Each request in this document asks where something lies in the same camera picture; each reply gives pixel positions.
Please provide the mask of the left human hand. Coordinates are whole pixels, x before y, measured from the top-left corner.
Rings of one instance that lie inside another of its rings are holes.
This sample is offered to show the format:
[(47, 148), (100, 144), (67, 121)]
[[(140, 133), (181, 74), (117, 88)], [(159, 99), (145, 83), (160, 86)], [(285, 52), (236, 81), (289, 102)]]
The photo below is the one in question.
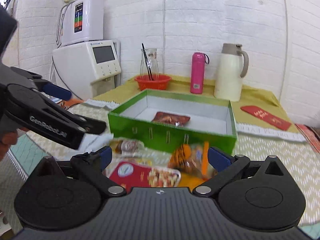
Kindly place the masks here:
[(5, 155), (8, 152), (9, 148), (12, 145), (17, 144), (19, 136), (24, 134), (27, 131), (28, 131), (28, 129), (26, 129), (26, 128), (20, 128), (15, 132), (8, 132), (8, 133), (5, 133), (1, 136), (0, 161), (3, 160), (3, 158), (5, 157)]

